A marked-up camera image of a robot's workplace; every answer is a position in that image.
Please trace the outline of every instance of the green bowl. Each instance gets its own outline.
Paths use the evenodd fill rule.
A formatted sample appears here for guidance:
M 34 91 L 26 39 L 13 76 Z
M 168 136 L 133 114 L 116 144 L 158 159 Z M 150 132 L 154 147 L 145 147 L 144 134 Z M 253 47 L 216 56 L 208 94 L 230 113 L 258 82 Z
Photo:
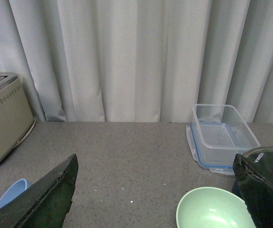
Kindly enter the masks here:
M 245 202 L 229 191 L 202 187 L 180 200 L 178 228 L 255 228 Z

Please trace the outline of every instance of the perforated pattern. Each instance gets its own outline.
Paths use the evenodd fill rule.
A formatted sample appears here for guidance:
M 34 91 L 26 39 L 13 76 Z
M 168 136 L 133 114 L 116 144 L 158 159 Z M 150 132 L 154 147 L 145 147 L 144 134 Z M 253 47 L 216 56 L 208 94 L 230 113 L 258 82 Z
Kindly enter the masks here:
M 4 95 L 2 98 L 0 98 L 0 106 L 11 99 L 12 96 L 14 96 L 19 90 L 21 89 L 21 85 L 17 86 L 16 88 L 12 89 L 8 94 Z

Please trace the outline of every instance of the light blue bowl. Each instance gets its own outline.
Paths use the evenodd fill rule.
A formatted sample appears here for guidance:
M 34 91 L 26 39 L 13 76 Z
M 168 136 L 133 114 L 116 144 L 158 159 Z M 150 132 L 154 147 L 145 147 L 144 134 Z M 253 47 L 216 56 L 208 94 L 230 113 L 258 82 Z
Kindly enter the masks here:
M 1 197 L 0 208 L 10 203 L 13 199 L 23 193 L 31 185 L 32 183 L 24 178 L 16 181 Z
M 245 202 L 229 191 L 202 187 L 180 200 L 178 228 L 255 228 Z

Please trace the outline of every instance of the blue object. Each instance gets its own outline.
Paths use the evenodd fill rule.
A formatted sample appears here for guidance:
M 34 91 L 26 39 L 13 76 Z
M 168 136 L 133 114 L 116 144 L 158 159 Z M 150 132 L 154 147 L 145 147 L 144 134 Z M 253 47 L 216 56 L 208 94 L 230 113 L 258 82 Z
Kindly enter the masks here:
M 31 185 L 32 183 L 25 178 L 16 181 L 0 198 L 0 208 L 10 203 L 13 199 L 23 193 Z

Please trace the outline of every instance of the speckled countertop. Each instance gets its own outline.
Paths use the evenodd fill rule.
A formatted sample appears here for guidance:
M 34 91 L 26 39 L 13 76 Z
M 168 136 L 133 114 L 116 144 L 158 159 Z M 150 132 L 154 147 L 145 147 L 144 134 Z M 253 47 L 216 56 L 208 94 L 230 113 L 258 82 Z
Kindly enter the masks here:
M 272 124 L 250 124 L 273 146 Z M 39 122 L 0 164 L 0 197 L 20 178 L 35 183 L 76 153 L 79 171 L 64 228 L 175 228 L 176 208 L 191 189 L 231 190 L 234 177 L 193 160 L 186 123 Z

